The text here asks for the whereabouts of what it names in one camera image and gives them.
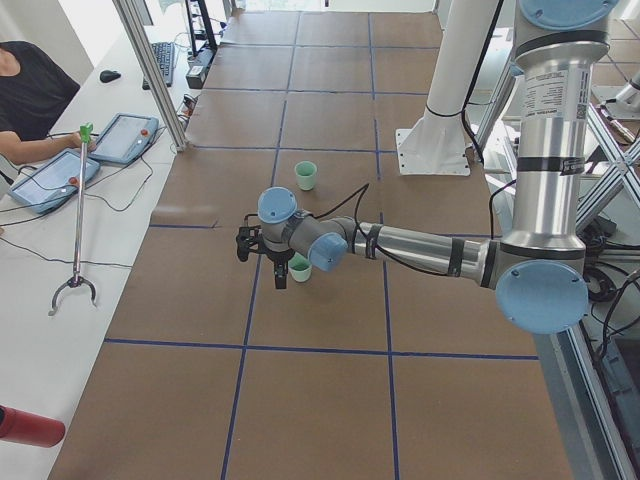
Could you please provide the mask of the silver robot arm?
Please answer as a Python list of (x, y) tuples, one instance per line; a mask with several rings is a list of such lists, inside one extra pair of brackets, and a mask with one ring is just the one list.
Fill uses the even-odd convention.
[[(301, 209), (283, 187), (265, 190), (258, 225), (243, 226), (237, 254), (266, 255), (275, 284), (286, 285), (296, 255), (329, 271), (346, 254), (385, 258), (433, 276), (463, 277), (492, 289), (507, 320), (534, 334), (554, 334), (587, 312), (585, 245), (577, 234), (580, 179), (585, 166), (587, 110), (593, 65), (609, 50), (611, 1), (519, 1), (507, 64), (524, 78), (513, 208), (509, 226), (492, 225), (475, 242)], [(502, 10), (498, 1), (456, 1), (445, 28), (424, 114), (396, 133), (404, 175), (466, 175), (462, 148), (482, 151), (508, 100), (500, 88), (479, 130), (466, 107)]]

